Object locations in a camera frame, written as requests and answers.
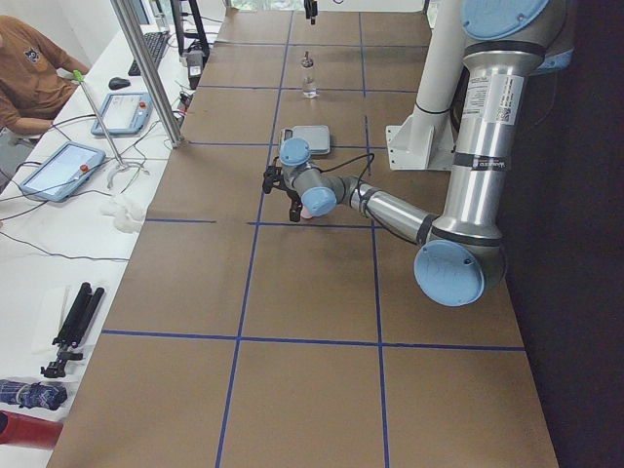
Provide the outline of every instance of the blue fabric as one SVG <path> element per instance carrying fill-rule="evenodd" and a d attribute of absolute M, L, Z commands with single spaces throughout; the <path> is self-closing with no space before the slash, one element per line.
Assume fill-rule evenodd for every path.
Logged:
<path fill-rule="evenodd" d="M 37 383 L 0 380 L 0 403 L 19 405 L 20 408 L 45 408 L 57 410 L 67 400 L 67 391 L 60 383 Z"/>

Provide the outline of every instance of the keyboard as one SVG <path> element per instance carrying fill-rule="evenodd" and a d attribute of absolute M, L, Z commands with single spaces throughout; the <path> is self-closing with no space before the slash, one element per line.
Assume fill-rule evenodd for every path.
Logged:
<path fill-rule="evenodd" d="M 152 56 L 152 60 L 154 61 L 154 65 L 158 68 L 160 64 L 160 60 L 163 58 L 165 51 L 167 50 L 167 40 L 169 39 L 168 32 L 146 32 L 143 34 L 143 39 L 145 40 L 145 45 L 147 46 L 147 50 L 149 54 Z M 138 76 L 140 75 L 140 70 L 138 69 L 138 63 L 136 60 L 133 61 L 133 64 L 128 70 L 128 75 L 130 76 Z"/>

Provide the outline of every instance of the black mount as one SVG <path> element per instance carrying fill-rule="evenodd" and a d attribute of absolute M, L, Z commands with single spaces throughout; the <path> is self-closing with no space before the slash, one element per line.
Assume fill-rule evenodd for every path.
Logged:
<path fill-rule="evenodd" d="M 301 197 L 294 190 L 289 189 L 284 182 L 284 175 L 282 174 L 282 168 L 275 164 L 270 165 L 264 172 L 262 181 L 262 191 L 267 195 L 271 193 L 274 188 L 283 190 L 291 199 L 291 207 L 289 209 L 289 220 L 291 222 L 301 221 L 301 210 L 303 204 L 301 203 Z"/>
<path fill-rule="evenodd" d="M 97 288 L 92 294 L 91 285 L 82 284 L 57 337 L 52 340 L 53 345 L 58 345 L 57 359 L 50 362 L 46 368 L 41 368 L 44 377 L 65 377 L 67 362 L 82 360 L 83 353 L 76 353 L 69 348 L 77 348 L 80 345 L 103 294 L 103 288 Z"/>
<path fill-rule="evenodd" d="M 316 24 L 316 17 L 319 15 L 319 7 L 316 0 L 303 0 L 305 8 L 305 18 L 310 20 L 310 24 Z"/>

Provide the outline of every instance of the small bottle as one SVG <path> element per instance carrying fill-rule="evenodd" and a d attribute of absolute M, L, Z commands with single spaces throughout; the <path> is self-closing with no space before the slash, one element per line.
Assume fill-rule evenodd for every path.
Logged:
<path fill-rule="evenodd" d="M 307 98 L 315 98 L 318 94 L 316 91 L 316 81 L 314 79 L 314 60 L 310 57 L 308 51 L 301 60 L 301 91 Z"/>

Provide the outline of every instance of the window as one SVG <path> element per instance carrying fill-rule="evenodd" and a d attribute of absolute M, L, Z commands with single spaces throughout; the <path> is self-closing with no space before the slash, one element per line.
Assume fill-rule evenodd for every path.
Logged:
<path fill-rule="evenodd" d="M 239 10 L 303 10 L 303 0 L 232 0 Z"/>

